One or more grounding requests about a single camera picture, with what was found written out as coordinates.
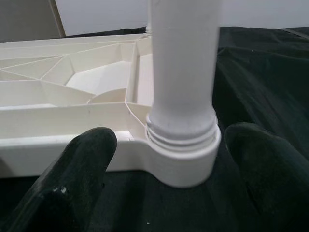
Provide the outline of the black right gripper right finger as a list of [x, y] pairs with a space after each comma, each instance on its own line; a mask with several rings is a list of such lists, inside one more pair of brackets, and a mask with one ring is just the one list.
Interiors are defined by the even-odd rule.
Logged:
[[252, 123], [224, 134], [248, 195], [271, 232], [309, 230], [309, 162], [287, 140]]

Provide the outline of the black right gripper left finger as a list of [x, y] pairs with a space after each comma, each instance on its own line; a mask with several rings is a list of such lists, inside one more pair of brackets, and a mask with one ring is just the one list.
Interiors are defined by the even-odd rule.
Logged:
[[117, 138], [106, 127], [73, 138], [1, 224], [2, 232], [85, 232]]

